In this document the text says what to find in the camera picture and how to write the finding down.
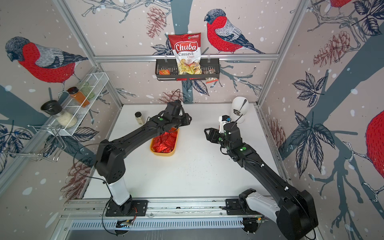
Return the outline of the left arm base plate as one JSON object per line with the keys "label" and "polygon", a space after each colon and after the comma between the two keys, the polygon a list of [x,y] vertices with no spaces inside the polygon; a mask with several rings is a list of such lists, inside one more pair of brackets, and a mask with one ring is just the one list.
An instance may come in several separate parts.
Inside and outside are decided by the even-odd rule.
{"label": "left arm base plate", "polygon": [[121,206],[110,200],[107,205],[106,217],[144,217],[148,208],[148,200],[129,199]]}

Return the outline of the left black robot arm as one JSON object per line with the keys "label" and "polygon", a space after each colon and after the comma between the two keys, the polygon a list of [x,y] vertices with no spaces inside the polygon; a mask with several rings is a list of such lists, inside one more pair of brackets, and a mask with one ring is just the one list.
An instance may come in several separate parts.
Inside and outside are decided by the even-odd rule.
{"label": "left black robot arm", "polygon": [[171,129],[188,126],[192,117],[184,112],[180,100],[167,103],[164,111],[151,117],[143,126],[113,141],[103,140],[99,144],[95,168],[104,178],[118,207],[131,208],[132,196],[124,180],[125,158],[142,144]]}

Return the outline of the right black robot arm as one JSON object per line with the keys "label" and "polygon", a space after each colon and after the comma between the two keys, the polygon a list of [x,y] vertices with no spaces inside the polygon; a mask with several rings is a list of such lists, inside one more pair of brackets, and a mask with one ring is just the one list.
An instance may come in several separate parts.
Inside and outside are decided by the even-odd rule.
{"label": "right black robot arm", "polygon": [[226,149],[226,154],[251,173],[271,194],[273,201],[256,197],[254,204],[246,196],[246,207],[274,221],[288,240],[300,240],[318,225],[315,202],[308,191],[299,191],[276,174],[255,149],[243,142],[236,122],[226,123],[221,130],[204,130],[206,139]]}

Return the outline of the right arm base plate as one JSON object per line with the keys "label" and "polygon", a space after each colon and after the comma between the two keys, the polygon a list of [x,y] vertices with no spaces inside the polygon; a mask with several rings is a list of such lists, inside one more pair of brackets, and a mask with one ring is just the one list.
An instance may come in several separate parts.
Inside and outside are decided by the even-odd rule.
{"label": "right arm base plate", "polygon": [[222,210],[225,210],[227,212],[227,215],[234,216],[234,215],[244,215],[244,216],[251,216],[251,215],[261,215],[261,213],[252,211],[249,207],[246,207],[245,204],[241,204],[241,201],[239,199],[226,199],[226,203],[224,207],[221,207]]}

